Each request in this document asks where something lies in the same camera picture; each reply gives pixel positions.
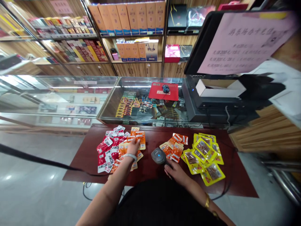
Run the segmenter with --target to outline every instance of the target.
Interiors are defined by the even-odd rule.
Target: wooden table
[[[70,166],[83,169],[91,174],[97,174],[98,152],[96,147],[102,142],[105,132],[113,130],[117,125],[111,124],[93,124],[83,140]],[[125,131],[130,132],[131,125],[123,125]],[[146,149],[142,151],[144,157],[138,162],[138,169],[132,171],[126,181],[127,186],[135,186],[139,182],[166,177],[163,165],[157,165],[151,158],[151,152],[159,147],[162,143],[168,141],[174,132],[188,136],[188,145],[184,145],[184,150],[192,148],[193,134],[206,133],[216,136],[224,165],[220,165],[226,178],[209,187],[206,187],[200,174],[191,175],[186,163],[180,160],[180,165],[184,171],[208,193],[221,194],[224,190],[225,183],[228,185],[230,178],[232,182],[228,195],[256,197],[258,195],[252,185],[252,182],[237,154],[234,146],[225,130],[211,129],[189,129],[189,128],[171,128],[171,127],[154,127],[154,126],[135,126],[145,131]],[[86,173],[68,170],[63,180],[82,181],[93,183],[105,183],[108,176],[93,177]]]

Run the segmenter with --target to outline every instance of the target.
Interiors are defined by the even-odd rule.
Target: white wristband
[[[129,156],[129,157],[131,157],[131,158],[134,159],[134,162],[137,162],[137,157],[136,157],[136,156],[134,156],[134,155],[132,155],[132,154],[125,154],[124,157],[125,157],[125,156]]]

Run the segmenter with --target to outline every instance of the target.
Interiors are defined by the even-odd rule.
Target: tiled floor
[[[4,145],[65,164],[71,163],[82,140],[0,132]],[[216,204],[239,226],[288,225],[294,208],[274,178],[253,155],[240,153],[240,158],[259,199],[225,195]],[[90,201],[82,195],[83,183],[62,181],[64,173],[0,154],[0,225],[75,225]],[[85,194],[93,198],[101,187],[92,184]]]

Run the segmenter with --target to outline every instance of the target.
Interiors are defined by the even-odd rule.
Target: red mouse pad
[[[169,93],[163,92],[163,85],[167,85],[169,87]],[[178,84],[173,83],[152,83],[150,88],[150,93],[148,95],[149,98],[160,99],[160,100],[179,100],[179,88]]]

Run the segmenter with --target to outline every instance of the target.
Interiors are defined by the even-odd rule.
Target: wooden cabinet
[[[45,75],[67,75],[70,76],[69,72],[66,71],[61,65],[54,64],[37,64],[37,66],[45,73]]]
[[[115,76],[110,64],[69,64],[66,67],[75,76]]]
[[[184,69],[187,62],[165,63],[163,77],[165,78],[184,78]]]
[[[161,63],[118,63],[114,68],[120,77],[161,77]]]

